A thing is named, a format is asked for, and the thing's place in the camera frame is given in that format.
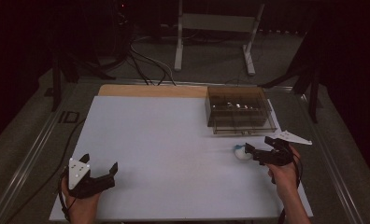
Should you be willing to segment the white table mat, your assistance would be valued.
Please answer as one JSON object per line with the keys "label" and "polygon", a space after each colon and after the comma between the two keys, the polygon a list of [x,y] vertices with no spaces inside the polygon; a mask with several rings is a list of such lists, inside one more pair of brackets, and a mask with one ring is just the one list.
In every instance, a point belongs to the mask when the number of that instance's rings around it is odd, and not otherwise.
{"label": "white table mat", "polygon": [[91,157],[94,176],[119,166],[101,197],[101,221],[278,217],[282,203],[267,169],[235,146],[265,148],[262,136],[216,135],[202,98],[93,99],[72,154]]}

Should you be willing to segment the person's right hand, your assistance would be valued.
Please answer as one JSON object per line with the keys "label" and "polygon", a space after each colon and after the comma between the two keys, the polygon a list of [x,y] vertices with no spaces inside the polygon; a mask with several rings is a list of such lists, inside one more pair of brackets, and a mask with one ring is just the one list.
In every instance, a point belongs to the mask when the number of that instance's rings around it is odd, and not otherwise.
{"label": "person's right hand", "polygon": [[269,168],[268,174],[275,179],[277,194],[282,201],[293,199],[298,194],[296,169],[297,162],[299,161],[299,153],[293,146],[290,146],[290,149],[293,153],[294,162],[284,166],[267,164]]}

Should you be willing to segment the smoky transparent drawer organizer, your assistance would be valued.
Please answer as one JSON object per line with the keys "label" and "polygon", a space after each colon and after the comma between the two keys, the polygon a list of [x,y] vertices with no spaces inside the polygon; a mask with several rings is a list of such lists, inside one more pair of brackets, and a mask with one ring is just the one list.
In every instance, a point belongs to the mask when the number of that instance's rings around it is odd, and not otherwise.
{"label": "smoky transparent drawer organizer", "polygon": [[207,126],[214,134],[270,134],[278,129],[259,87],[208,87],[205,106]]}

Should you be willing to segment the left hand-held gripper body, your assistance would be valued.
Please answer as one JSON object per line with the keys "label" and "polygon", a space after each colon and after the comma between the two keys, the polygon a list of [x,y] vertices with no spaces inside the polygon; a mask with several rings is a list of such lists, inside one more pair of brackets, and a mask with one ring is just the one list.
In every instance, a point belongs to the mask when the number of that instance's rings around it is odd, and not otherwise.
{"label": "left hand-held gripper body", "polygon": [[115,186],[115,178],[106,175],[91,177],[91,165],[73,158],[68,163],[68,191],[72,197],[85,199]]}

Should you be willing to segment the white and blue plush hair clip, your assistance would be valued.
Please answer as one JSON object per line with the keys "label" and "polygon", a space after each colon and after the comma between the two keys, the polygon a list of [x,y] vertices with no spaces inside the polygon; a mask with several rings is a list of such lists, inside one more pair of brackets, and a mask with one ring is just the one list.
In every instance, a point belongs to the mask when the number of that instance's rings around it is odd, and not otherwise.
{"label": "white and blue plush hair clip", "polygon": [[241,161],[247,161],[251,158],[251,154],[247,153],[244,145],[236,145],[234,147],[235,156]]}

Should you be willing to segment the person's left hand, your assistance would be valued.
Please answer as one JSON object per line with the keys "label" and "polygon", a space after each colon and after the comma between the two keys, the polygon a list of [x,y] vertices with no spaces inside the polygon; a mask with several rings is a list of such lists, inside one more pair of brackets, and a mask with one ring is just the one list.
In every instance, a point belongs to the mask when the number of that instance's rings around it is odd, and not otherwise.
{"label": "person's left hand", "polygon": [[101,194],[97,193],[86,199],[77,199],[69,195],[66,185],[62,185],[65,204],[71,224],[94,224]]}

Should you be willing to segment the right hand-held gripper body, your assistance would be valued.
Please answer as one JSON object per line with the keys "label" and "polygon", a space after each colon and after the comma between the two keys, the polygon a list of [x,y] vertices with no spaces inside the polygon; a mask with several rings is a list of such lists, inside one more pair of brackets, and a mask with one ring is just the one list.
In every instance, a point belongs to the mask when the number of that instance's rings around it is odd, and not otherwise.
{"label": "right hand-held gripper body", "polygon": [[293,153],[290,149],[289,143],[312,145],[311,140],[306,140],[305,138],[288,131],[277,133],[272,138],[277,139],[280,142],[281,147],[272,147],[270,151],[259,149],[261,154],[254,160],[258,161],[260,164],[274,164],[276,166],[287,165],[293,161]]}

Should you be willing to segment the metal floor rail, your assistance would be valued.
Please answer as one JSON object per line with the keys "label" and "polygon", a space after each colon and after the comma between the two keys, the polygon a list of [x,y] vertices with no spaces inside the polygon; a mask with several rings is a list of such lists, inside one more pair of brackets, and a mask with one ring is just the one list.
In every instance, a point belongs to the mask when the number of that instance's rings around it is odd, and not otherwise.
{"label": "metal floor rail", "polygon": [[5,222],[74,88],[74,84],[64,85],[57,106],[39,91],[1,134],[0,224]]}
{"label": "metal floor rail", "polygon": [[336,195],[338,196],[338,199],[347,215],[349,224],[364,224],[363,218],[361,217],[360,212],[349,193],[348,186],[334,162],[333,155],[329,151],[328,144],[320,132],[318,125],[315,124],[312,118],[309,116],[308,100],[306,96],[304,94],[297,96],[297,102],[300,106],[303,116],[306,119],[308,129],[311,132],[313,146],[316,147],[320,152],[325,170],[331,179]]}

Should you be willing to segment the black stand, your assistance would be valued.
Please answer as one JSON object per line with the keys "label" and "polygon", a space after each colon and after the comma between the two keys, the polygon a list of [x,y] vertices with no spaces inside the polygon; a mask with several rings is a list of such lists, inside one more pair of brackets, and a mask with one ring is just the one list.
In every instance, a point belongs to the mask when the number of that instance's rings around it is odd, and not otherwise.
{"label": "black stand", "polygon": [[68,82],[78,82],[79,76],[76,72],[77,65],[91,72],[96,77],[104,80],[114,80],[114,77],[108,76],[101,70],[92,67],[71,52],[62,51],[57,48],[51,48],[50,52],[52,55],[52,112],[58,109],[62,101],[62,76],[64,76]]}
{"label": "black stand", "polygon": [[285,74],[261,84],[261,87],[270,89],[288,79],[297,77],[292,87],[292,92],[294,94],[304,94],[306,91],[309,91],[308,114],[317,123],[320,71],[326,64],[326,57],[327,42],[325,33],[317,28],[310,29],[293,56]]}

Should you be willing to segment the grey metal stand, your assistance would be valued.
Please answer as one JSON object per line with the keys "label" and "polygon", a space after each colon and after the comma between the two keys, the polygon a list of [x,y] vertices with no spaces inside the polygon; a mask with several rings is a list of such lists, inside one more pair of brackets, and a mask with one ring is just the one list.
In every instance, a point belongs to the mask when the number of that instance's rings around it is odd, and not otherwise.
{"label": "grey metal stand", "polygon": [[248,75],[254,76],[256,72],[251,50],[263,10],[264,4],[259,4],[257,14],[251,17],[187,13],[183,11],[183,0],[178,0],[178,37],[174,70],[180,71],[182,69],[184,29],[238,32],[249,33],[249,42],[242,46],[242,51]]}

